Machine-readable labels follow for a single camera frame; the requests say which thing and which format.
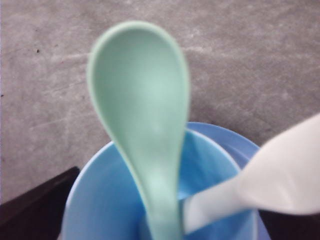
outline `blue saucer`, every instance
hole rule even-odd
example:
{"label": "blue saucer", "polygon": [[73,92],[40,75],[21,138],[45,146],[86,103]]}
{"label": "blue saucer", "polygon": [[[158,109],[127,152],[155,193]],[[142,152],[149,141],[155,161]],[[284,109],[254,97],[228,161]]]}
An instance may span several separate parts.
{"label": "blue saucer", "polygon": [[[187,127],[206,135],[224,148],[243,168],[259,150],[259,147],[249,139],[224,127],[202,123],[189,122]],[[271,240],[261,218],[258,218],[258,240]]]}

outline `plastic spoon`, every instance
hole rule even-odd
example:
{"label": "plastic spoon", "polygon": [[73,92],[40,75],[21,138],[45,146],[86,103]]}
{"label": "plastic spoon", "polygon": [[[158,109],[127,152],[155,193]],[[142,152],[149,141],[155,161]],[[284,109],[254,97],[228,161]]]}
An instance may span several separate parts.
{"label": "plastic spoon", "polygon": [[100,121],[136,182],[153,239],[181,239],[177,185],[189,73],[179,46],[150,23],[121,23],[95,44],[87,79]]}
{"label": "plastic spoon", "polygon": [[[184,233],[257,208],[292,215],[320,212],[320,114],[277,135],[237,176],[180,201]],[[150,239],[145,219],[140,238]]]}

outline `black surface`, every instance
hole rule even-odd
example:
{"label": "black surface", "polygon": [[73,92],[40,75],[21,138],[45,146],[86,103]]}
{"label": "black surface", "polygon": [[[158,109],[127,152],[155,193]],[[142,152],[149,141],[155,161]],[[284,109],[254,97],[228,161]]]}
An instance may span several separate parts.
{"label": "black surface", "polygon": [[320,214],[296,216],[259,211],[272,240],[320,240]]}
{"label": "black surface", "polygon": [[0,205],[0,240],[56,240],[78,174],[79,169],[73,167]]}

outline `gray floor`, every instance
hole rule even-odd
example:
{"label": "gray floor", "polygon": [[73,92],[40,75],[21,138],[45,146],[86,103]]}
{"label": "gray floor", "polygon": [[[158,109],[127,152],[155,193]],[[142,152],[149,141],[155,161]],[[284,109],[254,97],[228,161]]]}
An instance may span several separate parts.
{"label": "gray floor", "polygon": [[2,0],[1,201],[110,141],[91,106],[86,63],[110,26],[171,33],[192,76],[190,121],[261,145],[320,112],[318,0]]}

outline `blue bowl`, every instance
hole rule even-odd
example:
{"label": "blue bowl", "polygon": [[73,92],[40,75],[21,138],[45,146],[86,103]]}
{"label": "blue bowl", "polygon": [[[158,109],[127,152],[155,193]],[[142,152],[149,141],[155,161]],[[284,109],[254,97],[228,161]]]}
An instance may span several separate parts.
{"label": "blue bowl", "polygon": [[[181,155],[178,198],[223,182],[240,171],[232,157],[208,137],[187,130]],[[138,240],[145,210],[134,180],[110,142],[85,165],[66,202],[63,240]],[[257,212],[216,221],[185,240],[256,240]]]}

